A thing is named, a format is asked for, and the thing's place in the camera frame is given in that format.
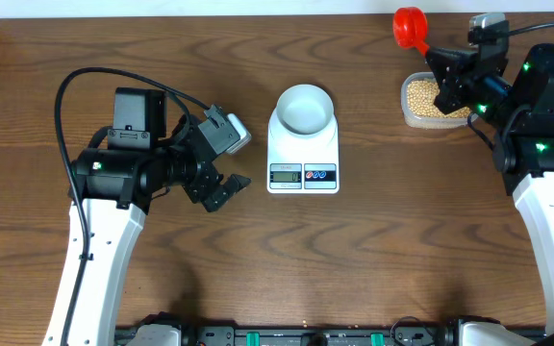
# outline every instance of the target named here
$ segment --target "brown tabletop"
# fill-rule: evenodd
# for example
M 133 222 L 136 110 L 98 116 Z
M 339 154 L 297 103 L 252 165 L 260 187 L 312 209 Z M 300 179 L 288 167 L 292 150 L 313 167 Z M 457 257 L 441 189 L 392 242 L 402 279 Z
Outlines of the brown tabletop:
M 433 45 L 467 48 L 469 14 L 429 15 Z M 554 14 L 509 14 L 513 28 Z M 511 38 L 512 81 L 554 29 Z M 207 214 L 175 188 L 151 206 L 117 320 L 161 310 L 241 325 L 389 325 L 467 313 L 544 324 L 529 236 L 475 134 L 408 127 L 400 88 L 426 71 L 392 38 L 391 15 L 0 20 L 0 345 L 37 344 L 68 237 L 55 140 L 60 82 L 122 68 L 236 113 L 253 135 L 222 173 L 253 184 Z M 324 87 L 340 123 L 340 192 L 266 191 L 266 130 L 288 87 Z M 113 121 L 115 76 L 74 81 L 63 103 L 70 155 Z M 169 107 L 169 127 L 180 113 Z M 196 114 L 200 110 L 192 108 Z M 479 126 L 491 135 L 491 128 Z

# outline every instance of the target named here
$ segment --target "digital kitchen scale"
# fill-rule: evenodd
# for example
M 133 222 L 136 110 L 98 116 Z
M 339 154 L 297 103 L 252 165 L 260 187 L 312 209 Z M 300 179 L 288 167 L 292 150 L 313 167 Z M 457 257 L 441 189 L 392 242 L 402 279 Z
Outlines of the digital kitchen scale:
M 337 193 L 339 131 L 333 102 L 317 86 L 286 90 L 268 121 L 270 193 Z

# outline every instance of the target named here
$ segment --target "wooden table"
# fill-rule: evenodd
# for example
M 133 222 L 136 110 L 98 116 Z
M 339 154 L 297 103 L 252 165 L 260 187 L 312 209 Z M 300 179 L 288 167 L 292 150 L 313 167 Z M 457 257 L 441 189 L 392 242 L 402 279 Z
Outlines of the wooden table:
M 469 17 L 429 15 L 428 41 L 467 48 Z M 508 17 L 516 28 L 554 14 Z M 511 41 L 510 81 L 554 29 Z M 205 213 L 180 188 L 152 205 L 118 324 L 161 310 L 241 325 L 376 326 L 456 313 L 544 324 L 529 236 L 487 147 L 466 128 L 403 121 L 401 84 L 427 67 L 396 46 L 390 15 L 0 20 L 0 344 L 40 343 L 50 320 L 70 203 L 53 100 L 70 71 L 92 65 L 215 102 L 254 137 L 216 162 L 254 179 L 220 212 Z M 268 118 L 300 83 L 336 103 L 335 196 L 266 192 Z M 103 75 L 73 83 L 63 113 L 72 157 L 112 123 L 114 89 L 124 86 L 143 87 Z

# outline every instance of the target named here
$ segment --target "red scoop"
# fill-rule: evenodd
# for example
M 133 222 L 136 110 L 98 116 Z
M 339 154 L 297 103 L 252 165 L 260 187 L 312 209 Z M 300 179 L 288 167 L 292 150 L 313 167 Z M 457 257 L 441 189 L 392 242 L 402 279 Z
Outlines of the red scoop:
M 392 31 L 396 43 L 402 48 L 415 47 L 422 56 L 429 50 L 429 45 L 424 42 L 427 37 L 427 17 L 415 7 L 401 8 L 394 14 Z

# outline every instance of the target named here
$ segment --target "plastic container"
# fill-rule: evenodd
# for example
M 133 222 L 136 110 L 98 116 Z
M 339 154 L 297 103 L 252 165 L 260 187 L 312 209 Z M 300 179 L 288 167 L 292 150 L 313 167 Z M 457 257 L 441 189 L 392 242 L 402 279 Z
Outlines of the plastic container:
M 454 129 L 460 126 L 467 125 L 467 118 L 437 118 L 430 116 L 419 116 L 414 114 L 410 110 L 408 105 L 408 85 L 413 81 L 421 80 L 433 80 L 435 77 L 433 72 L 417 72 L 408 77 L 401 87 L 401 108 L 403 108 L 403 115 L 405 116 L 405 123 L 411 127 L 420 129 Z M 471 117 L 471 121 L 475 121 L 478 118 L 477 114 Z

